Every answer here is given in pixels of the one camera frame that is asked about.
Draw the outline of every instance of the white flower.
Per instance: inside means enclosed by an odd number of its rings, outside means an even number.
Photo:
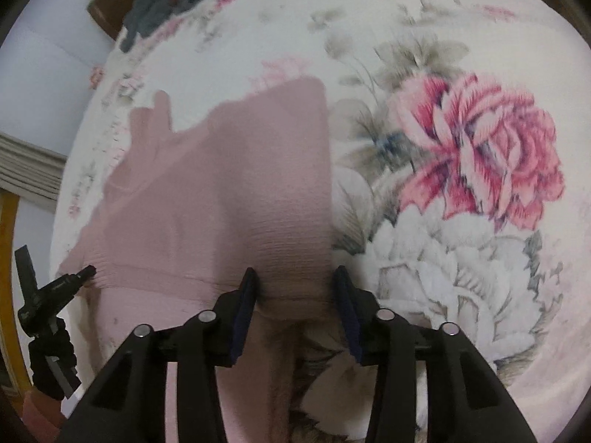
[[[496,361],[522,353],[536,342],[531,331],[542,304],[528,290],[525,241],[514,229],[495,233],[494,223],[483,216],[463,213],[443,220],[442,215],[442,199],[423,215],[412,205],[398,216],[395,226],[388,220],[380,225],[364,254],[335,251],[335,264],[345,264],[357,287],[373,292],[381,306],[413,324],[438,328],[445,321],[456,322],[496,369]],[[360,386],[366,384],[372,392],[375,383],[369,381],[367,368],[347,363],[339,355],[310,387],[303,410],[319,422],[320,429],[337,431],[333,434],[346,430],[349,439],[356,439],[365,435],[371,410]],[[422,366],[417,381],[417,422],[425,427]],[[351,389],[359,396],[346,398]]]
[[[144,87],[143,72],[126,75],[119,83],[118,94],[120,97],[132,98],[134,95]]]

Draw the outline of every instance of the silver screw head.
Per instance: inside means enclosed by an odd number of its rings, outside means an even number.
[[[216,315],[215,311],[212,311],[210,309],[206,309],[205,311],[202,311],[201,313],[199,313],[199,315],[197,315],[197,318],[199,318],[199,321],[201,323],[211,323],[217,317],[218,316]]]
[[[443,325],[441,325],[441,329],[452,337],[460,333],[460,327],[451,321],[446,321]]]
[[[394,312],[388,308],[380,308],[375,315],[382,321],[390,321],[391,319],[394,319],[395,316]]]
[[[134,328],[134,335],[138,338],[144,338],[152,332],[150,325],[138,325]]]

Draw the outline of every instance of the pink towel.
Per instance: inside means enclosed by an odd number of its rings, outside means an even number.
[[[131,148],[60,271],[97,267],[89,294],[97,336],[118,345],[139,323],[181,324],[255,268],[262,294],[245,354],[218,372],[223,415],[230,443],[286,442],[288,321],[330,307],[323,84],[301,78],[224,103],[180,133],[169,104],[159,92],[153,109],[132,111]]]
[[[43,416],[41,409],[35,406],[30,392],[25,394],[23,401],[23,423],[39,443],[53,443],[60,433],[59,428],[53,426]]]

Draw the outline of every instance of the white wall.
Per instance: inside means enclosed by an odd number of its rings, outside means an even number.
[[[31,0],[0,48],[0,131],[68,155],[92,96],[89,76],[113,47],[86,12],[90,0]],[[54,216],[21,200],[13,251],[27,245],[40,286],[49,283]],[[14,308],[23,296],[13,263]],[[19,328],[25,362],[30,339]],[[69,414],[72,402],[64,404]]]

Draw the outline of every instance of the gray leaf print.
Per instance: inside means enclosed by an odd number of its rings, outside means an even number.
[[[412,25],[417,24],[417,21],[412,16],[410,16],[409,8],[406,5],[399,4],[398,9],[400,10],[400,13],[401,13],[400,22],[403,25],[412,26]]]
[[[470,52],[468,46],[455,41],[438,41],[429,47],[425,54],[424,64],[449,65],[460,61]]]
[[[343,85],[345,87],[358,87],[362,84],[363,80],[357,75],[347,75],[341,76],[341,78],[339,78],[339,85]]]
[[[364,138],[376,140],[383,133],[387,117],[387,108],[385,111],[377,111],[374,116],[361,100],[339,100],[330,109],[330,136],[340,141]]]
[[[375,142],[379,157],[392,172],[400,170],[413,161],[421,161],[426,157],[402,131],[395,131]]]
[[[417,64],[413,50],[399,42],[385,42],[375,47],[374,50],[380,60],[387,65],[399,65],[404,68]]]
[[[552,278],[554,275],[559,275],[562,270],[564,270],[564,264],[562,261],[559,261],[556,268],[550,271],[549,278]]]
[[[349,35],[331,34],[324,42],[324,50],[329,58],[340,60],[353,49],[353,39]]]
[[[536,359],[536,356],[546,339],[546,328],[552,322],[556,313],[560,310],[562,300],[561,296],[548,311],[543,312],[542,316],[540,316],[540,319],[531,332],[536,337],[536,344],[522,353],[497,362],[497,376],[505,386],[510,386],[511,383],[513,383],[513,381],[515,381],[515,379]]]
[[[534,254],[536,254],[541,249],[542,249],[542,234],[540,233],[539,230],[536,230],[536,232],[532,236],[530,236],[529,238],[527,238],[525,240],[525,248],[523,249],[523,252],[531,258],[531,257],[533,257]]]
[[[373,80],[383,91],[394,93],[400,88],[402,82],[412,74],[407,68],[384,66],[373,75]]]
[[[443,6],[437,6],[432,3],[421,0],[421,13],[430,14],[435,17],[450,16],[452,12]]]
[[[357,172],[336,167],[333,173],[333,241],[351,254],[362,253],[373,226],[373,193]]]
[[[432,65],[429,65],[429,70],[431,70],[431,73],[433,73],[434,75],[449,79],[456,79],[464,72],[462,68],[459,68],[458,66],[444,65],[441,63],[434,63]]]
[[[397,172],[391,172],[387,169],[379,178],[371,183],[376,211],[373,217],[370,241],[373,241],[373,237],[383,220],[387,219],[392,224],[396,223],[398,217],[398,193],[404,182],[412,174],[413,170],[408,166]]]
[[[345,16],[345,10],[342,7],[330,8],[329,10],[315,11],[310,15],[312,21],[308,23],[310,32],[317,32],[329,28],[329,23],[339,20]]]
[[[378,149],[373,143],[368,143],[367,146],[351,151],[340,158],[336,164],[356,170],[370,185],[386,169],[386,164],[382,158],[378,157]]]
[[[533,264],[533,266],[531,268],[535,268],[537,271],[538,267],[540,266],[540,262],[538,261],[535,265]],[[528,290],[533,290],[536,292],[536,295],[539,293],[539,288],[540,288],[540,284],[544,283],[546,277],[545,275],[535,275],[534,277],[530,278],[530,282],[527,285],[527,289]]]

